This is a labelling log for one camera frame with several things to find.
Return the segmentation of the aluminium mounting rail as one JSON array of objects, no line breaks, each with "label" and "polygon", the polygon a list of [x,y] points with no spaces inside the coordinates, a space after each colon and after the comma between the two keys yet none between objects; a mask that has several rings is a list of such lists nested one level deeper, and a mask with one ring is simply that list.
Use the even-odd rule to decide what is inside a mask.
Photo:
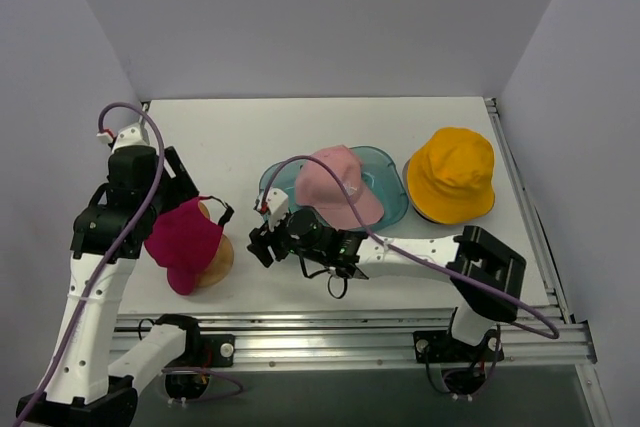
[{"label": "aluminium mounting rail", "polygon": [[[504,367],[595,363],[585,324],[568,323],[560,310],[546,310],[560,337],[549,340],[506,325]],[[308,371],[414,368],[413,335],[445,328],[448,309],[331,311],[302,314],[199,314],[207,335],[235,338],[236,371]]]}]

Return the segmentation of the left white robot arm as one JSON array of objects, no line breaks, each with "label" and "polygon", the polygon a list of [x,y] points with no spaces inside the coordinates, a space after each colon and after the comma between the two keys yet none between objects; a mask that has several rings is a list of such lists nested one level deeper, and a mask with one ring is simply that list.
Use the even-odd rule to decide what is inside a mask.
[{"label": "left white robot arm", "polygon": [[114,150],[106,183],[74,222],[60,336],[36,391],[18,402],[16,425],[128,426],[140,394],[157,376],[176,376],[179,393],[195,400],[209,369],[231,365],[219,341],[181,314],[161,315],[131,350],[109,360],[119,306],[144,241],[160,215],[198,193],[174,148]]}]

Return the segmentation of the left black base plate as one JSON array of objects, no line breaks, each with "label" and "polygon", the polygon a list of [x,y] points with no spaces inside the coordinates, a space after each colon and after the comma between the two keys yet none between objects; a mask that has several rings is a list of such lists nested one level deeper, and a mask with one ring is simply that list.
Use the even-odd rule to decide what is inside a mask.
[{"label": "left black base plate", "polygon": [[229,368],[234,365],[236,337],[232,334],[206,335],[201,340],[197,366]]}]

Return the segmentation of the yellow bucket hat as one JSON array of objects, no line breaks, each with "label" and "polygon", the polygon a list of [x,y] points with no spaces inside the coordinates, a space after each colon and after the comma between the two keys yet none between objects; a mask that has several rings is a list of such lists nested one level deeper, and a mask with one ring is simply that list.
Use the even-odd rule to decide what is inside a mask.
[{"label": "yellow bucket hat", "polygon": [[494,150],[485,137],[444,127],[409,159],[406,188],[415,208],[430,221],[465,223],[493,209],[494,167]]}]

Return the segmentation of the magenta baseball cap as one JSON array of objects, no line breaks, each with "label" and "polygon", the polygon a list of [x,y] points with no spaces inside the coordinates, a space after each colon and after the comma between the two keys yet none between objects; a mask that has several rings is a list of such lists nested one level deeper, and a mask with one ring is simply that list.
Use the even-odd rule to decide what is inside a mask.
[{"label": "magenta baseball cap", "polygon": [[196,290],[223,236],[223,227],[203,213],[205,200],[211,197],[196,197],[161,214],[144,241],[151,258],[166,270],[171,289],[182,296]]}]

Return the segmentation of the teal plastic tray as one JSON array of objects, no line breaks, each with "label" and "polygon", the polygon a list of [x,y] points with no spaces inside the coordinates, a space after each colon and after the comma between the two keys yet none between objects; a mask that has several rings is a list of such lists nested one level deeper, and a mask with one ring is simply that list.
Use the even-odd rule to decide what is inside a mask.
[{"label": "teal plastic tray", "polygon": [[[369,228],[376,232],[396,224],[408,210],[408,196],[398,175],[396,165],[391,157],[381,149],[372,146],[348,147],[362,161],[362,177],[366,185],[384,207],[384,216]],[[302,208],[310,208],[320,219],[329,226],[322,217],[311,207],[303,207],[295,202],[294,183],[302,165],[306,160],[297,160],[279,169],[276,164],[269,167],[259,182],[259,189],[264,190],[272,176],[272,187],[283,190],[289,197],[290,210],[295,212]]]}]

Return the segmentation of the pink baseball cap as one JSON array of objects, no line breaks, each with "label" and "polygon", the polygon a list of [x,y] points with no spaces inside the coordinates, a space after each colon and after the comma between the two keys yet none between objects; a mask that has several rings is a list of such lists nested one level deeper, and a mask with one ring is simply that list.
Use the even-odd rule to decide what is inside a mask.
[{"label": "pink baseball cap", "polygon": [[325,164],[340,183],[319,164],[306,161],[296,177],[295,202],[313,208],[331,227],[341,230],[361,227],[350,203],[366,225],[384,216],[384,207],[362,177],[362,161],[348,147],[337,145],[321,149],[313,157]]}]

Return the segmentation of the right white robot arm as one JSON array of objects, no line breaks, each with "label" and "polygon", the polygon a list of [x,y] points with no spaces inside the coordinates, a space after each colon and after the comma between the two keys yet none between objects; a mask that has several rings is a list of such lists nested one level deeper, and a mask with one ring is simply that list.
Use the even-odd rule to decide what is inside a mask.
[{"label": "right white robot arm", "polygon": [[440,238],[375,237],[325,226],[301,209],[253,229],[247,249],[264,267],[294,255],[301,266],[316,263],[320,274],[344,284],[403,277],[454,286],[462,301],[443,338],[459,360],[475,353],[493,327],[515,322],[521,306],[525,259],[478,226]]}]

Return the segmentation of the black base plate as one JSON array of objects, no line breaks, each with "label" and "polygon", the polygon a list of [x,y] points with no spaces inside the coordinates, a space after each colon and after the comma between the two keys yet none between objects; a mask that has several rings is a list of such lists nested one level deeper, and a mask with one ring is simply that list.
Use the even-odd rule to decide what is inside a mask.
[{"label": "black base plate", "polygon": [[236,337],[232,334],[206,335],[201,340],[197,366],[229,368],[234,365]]},{"label": "black base plate", "polygon": [[414,331],[412,338],[417,363],[443,363],[449,360],[449,336],[446,330]]}]

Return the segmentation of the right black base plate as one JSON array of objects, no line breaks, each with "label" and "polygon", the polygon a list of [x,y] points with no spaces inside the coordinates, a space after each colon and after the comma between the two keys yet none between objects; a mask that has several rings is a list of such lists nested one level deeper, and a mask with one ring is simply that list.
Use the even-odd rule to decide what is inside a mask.
[{"label": "right black base plate", "polygon": [[449,336],[446,330],[414,331],[412,338],[417,363],[443,363],[449,360]]}]

